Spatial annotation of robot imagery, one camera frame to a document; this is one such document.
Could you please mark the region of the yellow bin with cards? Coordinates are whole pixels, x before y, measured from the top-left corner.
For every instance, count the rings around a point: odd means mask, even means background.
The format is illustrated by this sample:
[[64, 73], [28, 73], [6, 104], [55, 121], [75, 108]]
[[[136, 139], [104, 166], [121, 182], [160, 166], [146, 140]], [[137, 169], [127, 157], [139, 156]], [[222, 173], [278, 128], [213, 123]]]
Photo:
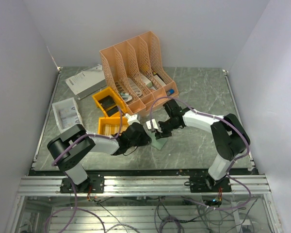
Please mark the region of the yellow bin with cards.
[[121, 133], [125, 131], [129, 124], [128, 120], [124, 117], [100, 117], [98, 121], [98, 130], [97, 133], [101, 135], [113, 135], [119, 132], [120, 120], [122, 120]]

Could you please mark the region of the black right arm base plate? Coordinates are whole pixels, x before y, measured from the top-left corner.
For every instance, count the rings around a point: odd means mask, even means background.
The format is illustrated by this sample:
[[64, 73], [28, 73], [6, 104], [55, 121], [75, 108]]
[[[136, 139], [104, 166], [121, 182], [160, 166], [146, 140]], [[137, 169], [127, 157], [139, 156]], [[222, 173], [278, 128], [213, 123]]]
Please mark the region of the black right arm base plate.
[[223, 178], [219, 182], [214, 182], [210, 177], [190, 177], [184, 183], [190, 188], [191, 193], [223, 193], [231, 192], [231, 184], [229, 178]]

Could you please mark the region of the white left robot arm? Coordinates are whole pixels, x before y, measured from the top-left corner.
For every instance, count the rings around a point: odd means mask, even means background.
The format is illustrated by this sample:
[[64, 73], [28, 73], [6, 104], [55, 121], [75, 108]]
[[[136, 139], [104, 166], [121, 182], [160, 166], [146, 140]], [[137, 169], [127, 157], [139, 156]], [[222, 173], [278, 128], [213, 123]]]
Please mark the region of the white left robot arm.
[[81, 160], [89, 152], [124, 155], [130, 148], [150, 143], [151, 138], [140, 123], [134, 122], [123, 132], [108, 136], [88, 133], [81, 124], [77, 124], [50, 140], [47, 148], [54, 159], [53, 165], [67, 176], [62, 180], [61, 193], [73, 193], [73, 188], [78, 193], [102, 193], [104, 179], [98, 174], [88, 175]]

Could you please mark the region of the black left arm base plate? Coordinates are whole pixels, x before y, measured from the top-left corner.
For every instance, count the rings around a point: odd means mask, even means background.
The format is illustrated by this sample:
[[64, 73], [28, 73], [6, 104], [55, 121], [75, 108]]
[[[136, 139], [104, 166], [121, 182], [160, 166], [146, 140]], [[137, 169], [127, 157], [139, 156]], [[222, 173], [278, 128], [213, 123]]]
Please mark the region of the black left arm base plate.
[[[105, 179], [101, 176], [90, 175], [81, 184], [75, 185], [77, 193], [103, 193]], [[70, 178], [62, 179], [60, 193], [74, 193], [72, 188], [72, 180]]]

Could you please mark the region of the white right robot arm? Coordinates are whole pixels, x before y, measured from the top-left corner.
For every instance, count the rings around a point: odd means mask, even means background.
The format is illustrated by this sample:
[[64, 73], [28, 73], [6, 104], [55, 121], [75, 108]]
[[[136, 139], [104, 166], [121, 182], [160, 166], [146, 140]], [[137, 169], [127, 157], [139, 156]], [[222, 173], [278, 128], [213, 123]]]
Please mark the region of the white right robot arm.
[[152, 117], [146, 122], [147, 128], [155, 133], [156, 139], [172, 136], [172, 131], [178, 128], [194, 127], [212, 135], [217, 155], [208, 169], [204, 180], [205, 188], [215, 192], [221, 187], [221, 182], [237, 160], [250, 152], [250, 138], [242, 124], [234, 114], [217, 116], [200, 112], [191, 106], [181, 108], [180, 100], [169, 97], [163, 108], [169, 116], [166, 121], [158, 121]]

